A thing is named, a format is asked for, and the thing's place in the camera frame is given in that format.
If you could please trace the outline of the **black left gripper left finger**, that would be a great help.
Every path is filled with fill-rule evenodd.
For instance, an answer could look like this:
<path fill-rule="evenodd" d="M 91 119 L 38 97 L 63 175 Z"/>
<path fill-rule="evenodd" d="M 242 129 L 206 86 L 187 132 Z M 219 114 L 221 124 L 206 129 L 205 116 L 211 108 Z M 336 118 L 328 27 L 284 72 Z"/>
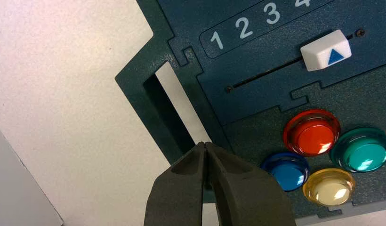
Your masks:
<path fill-rule="evenodd" d="M 145 226 L 202 225 L 206 146 L 199 142 L 154 181 L 145 209 Z"/>

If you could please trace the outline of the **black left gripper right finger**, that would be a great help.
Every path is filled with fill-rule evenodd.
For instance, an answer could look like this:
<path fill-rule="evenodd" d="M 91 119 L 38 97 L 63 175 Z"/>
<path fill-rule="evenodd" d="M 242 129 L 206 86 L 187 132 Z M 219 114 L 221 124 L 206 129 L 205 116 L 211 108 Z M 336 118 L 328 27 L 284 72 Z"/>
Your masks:
<path fill-rule="evenodd" d="M 268 172 L 211 142 L 205 146 L 220 225 L 296 225 L 288 196 Z"/>

